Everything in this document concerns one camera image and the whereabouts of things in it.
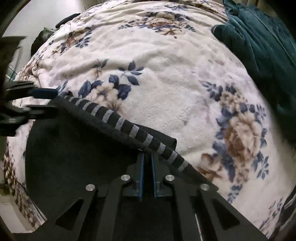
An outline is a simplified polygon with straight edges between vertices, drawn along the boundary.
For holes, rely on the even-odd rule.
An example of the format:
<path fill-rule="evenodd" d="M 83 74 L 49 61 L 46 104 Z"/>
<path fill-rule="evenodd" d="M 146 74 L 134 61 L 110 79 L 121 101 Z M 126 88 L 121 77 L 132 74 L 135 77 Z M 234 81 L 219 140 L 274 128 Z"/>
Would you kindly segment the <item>black grey-striped sweater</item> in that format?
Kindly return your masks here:
<path fill-rule="evenodd" d="M 45 200 L 57 199 L 63 185 L 107 183 L 124 175 L 143 153 L 142 199 L 121 201 L 112 240 L 177 240 L 171 202 L 154 196 L 151 159 L 156 154 L 183 171 L 189 163 L 175 151 L 176 141 L 84 99 L 68 95 L 49 105 L 62 114 L 35 121 L 25 151 L 29 197 L 46 218 L 51 209 Z"/>

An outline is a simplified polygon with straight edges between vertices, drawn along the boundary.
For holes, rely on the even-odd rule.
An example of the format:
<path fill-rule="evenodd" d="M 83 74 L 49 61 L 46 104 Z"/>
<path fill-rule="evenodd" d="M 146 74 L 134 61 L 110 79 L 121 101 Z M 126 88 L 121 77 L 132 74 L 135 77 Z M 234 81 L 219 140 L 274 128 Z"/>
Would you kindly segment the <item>dark green bag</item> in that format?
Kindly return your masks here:
<path fill-rule="evenodd" d="M 34 42 L 31 45 L 31 57 L 38 51 L 38 49 L 43 45 L 49 37 L 55 33 L 55 30 L 44 28 L 39 35 L 36 37 Z"/>

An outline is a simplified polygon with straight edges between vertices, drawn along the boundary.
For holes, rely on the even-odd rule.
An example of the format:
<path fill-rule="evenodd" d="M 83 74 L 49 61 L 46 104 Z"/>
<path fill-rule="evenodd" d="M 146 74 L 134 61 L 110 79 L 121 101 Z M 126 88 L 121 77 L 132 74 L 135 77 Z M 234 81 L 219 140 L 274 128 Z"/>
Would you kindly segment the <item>floral bed blanket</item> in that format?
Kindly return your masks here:
<path fill-rule="evenodd" d="M 61 88 L 176 138 L 177 152 L 267 238 L 295 214 L 295 150 L 214 1 L 106 1 L 62 25 L 16 80 Z"/>

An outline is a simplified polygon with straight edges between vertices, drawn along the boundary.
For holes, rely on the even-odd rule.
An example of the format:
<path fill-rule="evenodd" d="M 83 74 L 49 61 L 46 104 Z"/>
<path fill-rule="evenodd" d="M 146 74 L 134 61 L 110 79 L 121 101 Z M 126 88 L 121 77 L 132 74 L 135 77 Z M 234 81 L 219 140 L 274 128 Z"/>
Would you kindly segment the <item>dark teal velvet duvet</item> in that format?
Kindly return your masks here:
<path fill-rule="evenodd" d="M 243 63 L 295 144 L 295 40 L 284 23 L 253 6 L 224 1 L 228 21 L 213 35 Z"/>

